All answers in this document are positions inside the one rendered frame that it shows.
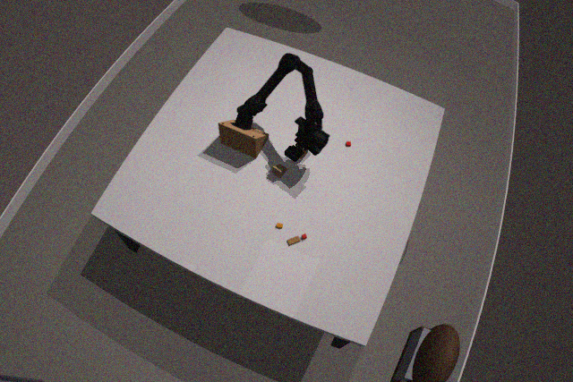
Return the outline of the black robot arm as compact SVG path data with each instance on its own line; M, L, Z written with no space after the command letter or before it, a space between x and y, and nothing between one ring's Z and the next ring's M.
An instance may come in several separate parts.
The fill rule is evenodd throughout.
M272 73L269 80L262 86L260 91L250 97L244 104L237 107L237 117L235 127L242 130L250 130L253 116L262 112L266 98L284 79L284 77L294 70L302 74L304 91L306 96L305 119L299 117L295 120L298 126L298 135L301 138L310 139L304 150L309 150L315 156L320 154L322 149L328 144L329 134L322 129L323 112L316 96L312 67L300 61L299 56L293 54L282 55L278 68Z

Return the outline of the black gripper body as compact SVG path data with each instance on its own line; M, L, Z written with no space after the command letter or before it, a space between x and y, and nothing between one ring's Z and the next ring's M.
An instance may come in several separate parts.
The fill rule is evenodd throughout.
M294 162L296 162L300 156L302 155L301 153L303 152L303 148L306 146L306 144L308 142L310 142L310 139L304 139L301 138L298 135L298 132L295 134L295 136L297 137L295 139L295 142L297 142L295 145L296 147L292 147L289 146L286 150L285 150L285 156L287 156L288 158L290 158L291 160L293 160Z

